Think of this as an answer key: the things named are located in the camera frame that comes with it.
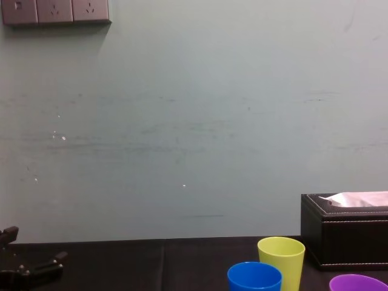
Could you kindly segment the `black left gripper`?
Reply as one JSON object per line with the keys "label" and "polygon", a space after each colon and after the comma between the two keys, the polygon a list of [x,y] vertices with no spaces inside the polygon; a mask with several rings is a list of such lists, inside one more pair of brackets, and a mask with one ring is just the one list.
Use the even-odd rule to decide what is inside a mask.
{"label": "black left gripper", "polygon": [[[19,228],[8,227],[1,231],[1,255],[15,255],[9,245],[17,240]],[[30,290],[59,281],[67,252],[60,252],[43,263],[17,263],[17,271],[1,271],[1,290]]]}

